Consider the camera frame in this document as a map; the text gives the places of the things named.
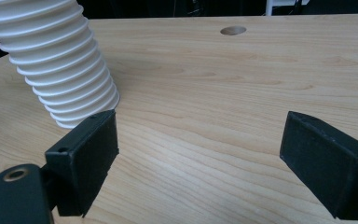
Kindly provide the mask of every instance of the dark background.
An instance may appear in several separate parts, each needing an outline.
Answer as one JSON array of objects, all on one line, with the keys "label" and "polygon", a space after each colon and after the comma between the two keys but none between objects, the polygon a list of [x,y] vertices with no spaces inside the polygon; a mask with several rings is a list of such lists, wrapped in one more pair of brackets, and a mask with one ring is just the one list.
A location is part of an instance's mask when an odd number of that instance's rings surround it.
[{"label": "dark background", "polygon": [[[266,0],[77,0],[89,19],[261,16]],[[293,14],[294,7],[275,7],[273,15]],[[358,13],[358,0],[310,0],[296,14]],[[0,50],[0,57],[6,55]]]}]

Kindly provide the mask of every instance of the wooden table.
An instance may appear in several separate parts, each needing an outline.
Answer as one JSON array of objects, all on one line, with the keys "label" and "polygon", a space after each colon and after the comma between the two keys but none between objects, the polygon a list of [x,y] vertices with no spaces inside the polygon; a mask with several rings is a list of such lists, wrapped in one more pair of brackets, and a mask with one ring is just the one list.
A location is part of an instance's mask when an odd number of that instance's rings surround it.
[{"label": "wooden table", "polygon": [[[232,25],[247,31],[220,34]],[[121,94],[120,154],[86,218],[56,223],[341,223],[278,155],[289,110],[358,139],[358,15],[90,27]],[[43,165],[66,133],[0,59],[0,172]]]}]

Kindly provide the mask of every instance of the circular hole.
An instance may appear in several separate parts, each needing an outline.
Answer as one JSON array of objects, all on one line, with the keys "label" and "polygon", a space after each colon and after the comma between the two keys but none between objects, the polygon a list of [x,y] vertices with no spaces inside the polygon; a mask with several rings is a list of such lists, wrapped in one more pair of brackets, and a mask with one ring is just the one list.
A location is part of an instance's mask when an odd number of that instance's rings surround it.
[{"label": "circular hole", "polygon": [[19,168],[8,172],[4,176],[6,182],[16,181],[28,175],[28,170],[25,168]]},{"label": "circular hole", "polygon": [[246,31],[243,26],[229,26],[220,31],[222,35],[240,35]]},{"label": "circular hole", "polygon": [[68,147],[60,147],[57,151],[58,151],[58,152],[66,152],[66,151],[68,151],[68,150],[69,150]]}]

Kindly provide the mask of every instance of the wooden tabletop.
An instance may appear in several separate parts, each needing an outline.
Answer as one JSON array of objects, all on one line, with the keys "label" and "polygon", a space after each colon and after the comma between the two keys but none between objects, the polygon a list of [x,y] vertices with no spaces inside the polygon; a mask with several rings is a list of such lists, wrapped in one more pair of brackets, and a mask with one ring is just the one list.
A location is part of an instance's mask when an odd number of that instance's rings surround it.
[{"label": "wooden tabletop", "polygon": [[[233,25],[247,30],[220,34]],[[86,218],[56,223],[341,223],[279,150],[289,110],[358,139],[358,15],[90,28],[121,95],[120,154]],[[66,133],[1,58],[0,172],[45,164]]]}]

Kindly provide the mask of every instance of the white object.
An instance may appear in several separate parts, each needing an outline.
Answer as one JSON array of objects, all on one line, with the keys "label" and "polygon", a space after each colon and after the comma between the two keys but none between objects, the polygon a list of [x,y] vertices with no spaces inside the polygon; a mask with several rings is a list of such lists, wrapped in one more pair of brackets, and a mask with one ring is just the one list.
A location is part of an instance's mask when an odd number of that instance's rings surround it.
[{"label": "white object", "polygon": [[[310,0],[303,0],[302,5],[306,5]],[[272,15],[273,7],[288,7],[293,6],[296,0],[267,0],[266,3],[266,16]]]},{"label": "white object", "polygon": [[82,12],[76,0],[0,0],[0,48],[63,128],[119,100]]}]

